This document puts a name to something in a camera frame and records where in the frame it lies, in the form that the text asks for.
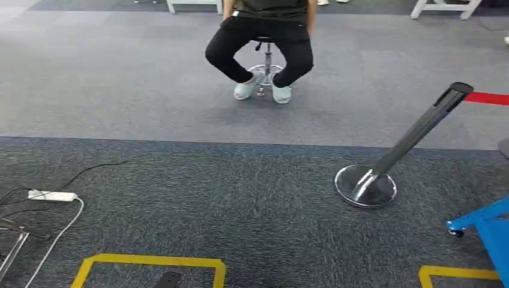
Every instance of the black pants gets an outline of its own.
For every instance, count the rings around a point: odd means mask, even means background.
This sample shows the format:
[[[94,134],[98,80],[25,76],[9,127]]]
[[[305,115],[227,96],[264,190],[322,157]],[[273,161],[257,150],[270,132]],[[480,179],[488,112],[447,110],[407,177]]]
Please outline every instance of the black pants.
[[[244,83],[253,74],[233,58],[240,48],[256,37],[271,37],[285,57],[286,67],[273,79],[277,87],[286,87],[313,68],[313,52],[306,27],[300,22],[230,17],[205,51],[207,60],[233,81]]]

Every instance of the black cable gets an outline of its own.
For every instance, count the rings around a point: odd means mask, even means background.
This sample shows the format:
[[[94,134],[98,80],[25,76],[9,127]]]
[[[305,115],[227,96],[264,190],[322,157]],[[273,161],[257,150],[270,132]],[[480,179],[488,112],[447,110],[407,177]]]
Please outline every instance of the black cable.
[[[125,164],[125,163],[129,163],[129,161],[123,161],[123,162],[119,162],[119,163],[99,164],[99,165],[96,165],[96,166],[89,167],[87,169],[83,169],[81,172],[76,174],[76,176],[72,177],[69,181],[67,181],[67,183],[65,183],[62,187],[58,188],[57,191],[62,191],[65,187],[71,185],[81,174],[83,174],[83,173],[85,173],[85,172],[87,172],[89,170],[92,170],[92,169],[95,169],[95,168],[99,168],[99,167],[103,167],[103,166],[117,166],[117,165],[122,165],[122,164]]]
[[[123,161],[123,162],[119,162],[119,163],[104,163],[104,164],[99,164],[99,165],[95,165],[95,166],[92,166],[92,167],[89,167],[89,168],[86,168],[86,169],[83,169],[81,172],[79,172],[78,174],[76,174],[76,176],[72,177],[69,181],[67,181],[67,183],[65,183],[62,187],[56,189],[57,192],[61,192],[65,187],[71,185],[79,176],[81,176],[81,174],[89,171],[89,170],[92,170],[92,169],[95,169],[95,168],[98,168],[98,167],[103,167],[103,166],[116,166],[116,165],[122,165],[122,164],[125,164],[125,163],[129,163],[129,161]],[[16,191],[15,193],[13,193],[12,195],[16,194],[18,191],[21,191],[21,190],[32,190],[31,188],[24,188],[24,187],[20,187],[20,188],[16,188],[14,190],[11,190],[9,193],[7,194],[10,194],[12,193],[13,191]],[[15,202],[9,202],[9,203],[2,203],[0,202],[0,206],[5,206],[5,205],[10,205],[10,204],[17,204],[17,203],[21,203],[21,202],[25,202],[25,201],[28,201],[30,199],[33,199],[33,198],[37,198],[37,197],[41,197],[41,196],[44,196],[46,194],[49,194],[51,193],[51,191],[49,192],[46,192],[46,193],[43,193],[41,195],[37,195],[37,196],[34,196],[34,197],[31,197],[31,198],[27,198],[27,199],[23,199],[23,200],[20,200],[20,201],[15,201]]]
[[[0,199],[0,204],[3,203],[4,201],[6,201],[9,197],[11,197],[12,195],[16,194],[17,191],[19,190],[32,190],[32,188],[26,188],[26,187],[19,187],[19,188],[16,188],[16,189],[12,189],[11,191],[9,191],[8,193],[6,193],[2,199]]]
[[[28,211],[48,211],[49,209],[25,209],[25,210],[19,210],[16,212],[9,213],[7,215],[2,215],[2,218],[7,218],[9,216],[12,216],[14,214],[22,213],[22,212],[28,212]]]

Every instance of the person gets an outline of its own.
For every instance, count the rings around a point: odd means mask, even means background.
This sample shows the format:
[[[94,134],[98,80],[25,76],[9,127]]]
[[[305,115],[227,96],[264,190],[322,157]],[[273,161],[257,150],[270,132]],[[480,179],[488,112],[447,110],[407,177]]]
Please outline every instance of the person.
[[[269,77],[274,101],[292,98],[290,85],[313,68],[310,33],[315,22],[316,0],[224,0],[219,30],[209,42],[206,59],[236,81],[234,96],[245,100],[265,80],[261,71],[249,72],[233,58],[256,37],[270,37],[285,57],[286,66]]]

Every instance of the dark gray carpet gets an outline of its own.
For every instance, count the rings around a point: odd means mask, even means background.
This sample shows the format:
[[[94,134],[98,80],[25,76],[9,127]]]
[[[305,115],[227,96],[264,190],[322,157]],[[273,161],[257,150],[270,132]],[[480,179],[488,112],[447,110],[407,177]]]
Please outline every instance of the dark gray carpet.
[[[121,140],[0,138],[0,189],[55,189],[85,167],[129,160],[79,178],[67,191],[86,209],[33,287],[69,287],[97,253],[221,258],[225,287],[419,287],[421,265],[491,268],[474,231],[450,236],[444,221],[506,196],[509,161],[497,151],[415,150],[393,171],[400,194],[374,211],[351,207],[332,179],[383,149]],[[12,200],[22,199],[18,195]],[[77,203],[12,217],[58,233]],[[13,235],[0,233],[1,251]],[[49,243],[31,239],[7,277],[22,287]],[[101,264],[87,287],[153,287],[166,271],[182,288],[211,287],[210,269]],[[501,287],[436,279],[437,287]]]
[[[168,11],[165,0],[153,4],[152,1],[135,4],[134,0],[41,0],[32,10],[49,11]],[[490,8],[488,3],[482,4],[474,15],[507,16],[509,7],[501,0],[499,8]],[[389,14],[410,15],[415,1],[408,0],[352,0],[347,4],[338,4],[331,0],[331,5],[318,8],[318,13],[325,14]],[[180,12],[211,12],[216,11],[215,5],[175,5]],[[423,15],[457,15],[458,12],[425,11]]]

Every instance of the white bench leg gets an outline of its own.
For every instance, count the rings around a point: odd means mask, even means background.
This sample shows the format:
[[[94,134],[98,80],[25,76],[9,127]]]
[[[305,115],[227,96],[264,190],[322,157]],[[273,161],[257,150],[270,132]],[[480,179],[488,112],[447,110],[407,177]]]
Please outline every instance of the white bench leg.
[[[423,11],[426,4],[427,0],[418,0],[417,3],[415,4],[414,10],[412,11],[412,14],[410,14],[410,19],[419,18],[419,15]]]
[[[173,7],[173,4],[171,3],[171,0],[166,0],[166,3],[168,4],[168,10],[170,10],[170,14],[175,14],[175,7]]]
[[[477,6],[479,6],[479,4],[481,3],[481,1],[482,0],[470,0],[470,3],[468,5],[466,5],[466,10],[465,10],[465,12],[463,12],[461,14],[460,18],[462,20],[466,20],[466,19],[470,18],[470,16],[475,11]]]
[[[217,14],[223,14],[223,0],[216,0],[217,1]]]

